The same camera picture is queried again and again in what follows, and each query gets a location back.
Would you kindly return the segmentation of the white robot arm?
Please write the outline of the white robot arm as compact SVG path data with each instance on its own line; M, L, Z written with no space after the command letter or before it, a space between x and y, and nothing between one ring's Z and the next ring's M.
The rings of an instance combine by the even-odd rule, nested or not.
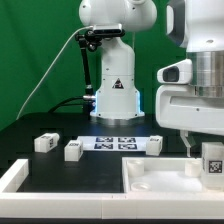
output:
M133 49L121 36L151 28L152 0L82 0L79 17L87 27L85 48L102 50L101 86L90 116L108 125L141 118L134 85ZM187 147L190 132L224 136L224 0L170 0L166 34L186 58L157 72L156 121L177 129Z

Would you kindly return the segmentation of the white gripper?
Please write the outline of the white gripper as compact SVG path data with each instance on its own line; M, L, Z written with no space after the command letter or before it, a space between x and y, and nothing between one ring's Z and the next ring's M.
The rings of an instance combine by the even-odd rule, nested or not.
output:
M189 131L224 136L224 99L197 96L192 78L190 59L157 72L161 86L156 93L156 120L161 127L181 130L188 157L196 145Z

